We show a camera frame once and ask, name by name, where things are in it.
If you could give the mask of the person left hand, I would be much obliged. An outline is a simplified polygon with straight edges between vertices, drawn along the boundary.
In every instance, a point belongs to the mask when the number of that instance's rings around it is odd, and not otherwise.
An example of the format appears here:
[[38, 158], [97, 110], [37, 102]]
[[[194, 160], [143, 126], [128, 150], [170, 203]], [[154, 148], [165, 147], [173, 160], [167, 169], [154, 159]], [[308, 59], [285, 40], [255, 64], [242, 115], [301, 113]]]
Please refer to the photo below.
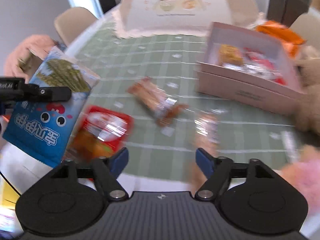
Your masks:
[[27, 63], [31, 54], [44, 60], [54, 46], [56, 42], [48, 35], [34, 34], [25, 38], [8, 55], [4, 64], [4, 76], [21, 77], [28, 83], [32, 75], [21, 67]]

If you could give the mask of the person right hand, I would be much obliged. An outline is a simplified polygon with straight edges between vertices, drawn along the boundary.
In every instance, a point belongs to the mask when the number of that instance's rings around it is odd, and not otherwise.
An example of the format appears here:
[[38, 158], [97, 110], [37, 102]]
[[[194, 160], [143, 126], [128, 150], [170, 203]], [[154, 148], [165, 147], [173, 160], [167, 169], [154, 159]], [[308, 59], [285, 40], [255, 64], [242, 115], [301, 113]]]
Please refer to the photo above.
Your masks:
[[319, 212], [319, 150], [304, 145], [298, 162], [284, 166], [280, 175], [307, 200], [309, 213]]

